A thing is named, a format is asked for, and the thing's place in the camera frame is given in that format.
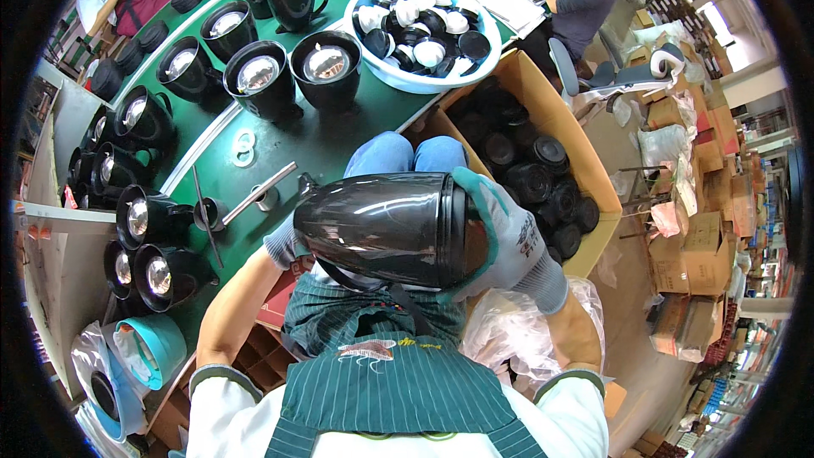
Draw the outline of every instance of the metal rod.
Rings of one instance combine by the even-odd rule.
[[[195,192],[198,193],[198,205],[201,206],[203,226],[206,228],[206,234],[209,236],[209,246],[212,247],[212,252],[215,254],[215,261],[217,262],[218,268],[223,269],[223,262],[220,260],[215,238],[212,237],[212,229],[209,228],[209,216],[207,215],[206,206],[204,205],[204,196],[201,195],[201,184],[198,182],[198,169],[195,168],[195,165],[192,165],[192,179],[195,181]]]
[[[229,223],[232,222],[232,219],[237,218],[238,215],[244,210],[246,210],[254,200],[257,200],[257,198],[260,195],[268,191],[269,188],[280,182],[280,180],[282,180],[283,177],[287,176],[296,169],[297,164],[295,162],[292,161],[288,163],[285,167],[282,168],[282,170],[268,178],[268,180],[261,184],[257,189],[249,193],[249,196],[243,199],[243,201],[241,201],[236,208],[229,211],[229,214],[227,214],[226,217],[223,219],[224,226],[228,226]]]

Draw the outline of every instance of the plastic bag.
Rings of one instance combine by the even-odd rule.
[[[619,127],[627,126],[627,121],[630,120],[630,114],[632,113],[633,109],[630,107],[630,105],[621,99],[617,99],[613,102],[613,116],[616,119],[616,123],[619,125]]]
[[[666,201],[650,208],[650,215],[658,233],[665,237],[672,237],[681,232],[676,215],[676,202]]]
[[[113,333],[113,342],[116,344],[127,370],[133,373],[142,383],[147,383],[152,377],[152,373],[144,360],[150,363],[153,371],[158,370],[158,363],[142,337],[138,336],[138,332],[129,325],[122,324],[119,330]],[[142,360],[139,350],[144,353],[144,360]]]
[[[681,91],[671,96],[678,106],[678,114],[687,130],[687,138],[695,140],[698,134],[698,116],[695,112],[695,102],[693,95],[689,91]]]
[[[689,159],[692,153],[693,138],[678,124],[655,131],[639,131],[638,139],[643,167],[656,167],[665,161],[677,163],[682,154]]]
[[[110,360],[107,357],[107,342],[99,328],[99,322],[94,321],[82,332],[76,335],[71,343],[71,361],[79,378],[79,384],[87,394],[88,399],[96,406],[94,390],[90,387],[90,376],[94,371],[101,371],[108,378],[112,377]]]
[[[684,78],[688,84],[700,84],[707,79],[707,71],[697,62],[684,61]]]
[[[681,24],[681,20],[633,31],[633,36],[636,38],[636,43],[639,45],[653,45],[658,40],[658,37],[662,34],[666,35],[667,43],[673,43],[676,46],[679,46],[681,41],[684,41],[689,45],[694,45],[695,43],[693,37],[689,35],[687,29],[685,29],[684,25]]]
[[[566,279],[569,289],[594,321],[604,363],[602,302],[596,287],[583,278],[566,276]],[[524,293],[496,289],[486,292],[472,311],[458,350],[494,371],[510,360],[518,375],[536,381],[548,381],[563,371],[555,357],[545,316]]]
[[[610,183],[616,189],[616,194],[623,197],[630,191],[630,185],[635,177],[636,172],[616,170],[616,174],[610,176]]]
[[[597,276],[599,276],[599,279],[602,280],[605,285],[614,289],[616,288],[616,271],[614,268],[621,259],[622,252],[619,251],[619,248],[614,246],[613,243],[609,242],[602,251],[602,254],[599,255],[599,260],[597,260],[597,264],[594,266],[594,271]]]

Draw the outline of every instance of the paper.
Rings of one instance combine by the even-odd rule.
[[[548,13],[532,0],[477,0],[521,39],[543,23]]]

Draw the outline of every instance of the gray shirt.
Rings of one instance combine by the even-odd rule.
[[[572,60],[582,58],[616,0],[557,0],[552,27],[555,38],[563,41]]]

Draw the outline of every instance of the gray knit glove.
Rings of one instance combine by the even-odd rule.
[[[488,238],[486,262],[452,290],[459,301],[486,289],[515,290],[534,299],[542,313],[559,311],[568,284],[549,255],[532,213],[521,208],[491,179],[458,167],[452,177],[469,195]]]
[[[540,260],[512,290],[532,298],[540,313],[551,315],[563,309],[568,295],[568,281],[563,274],[563,267],[543,248]]]
[[[284,271],[287,271],[291,267],[291,263],[298,257],[310,253],[294,233],[293,212],[280,223],[276,230],[263,237],[263,246],[271,260],[274,260],[274,264]]]

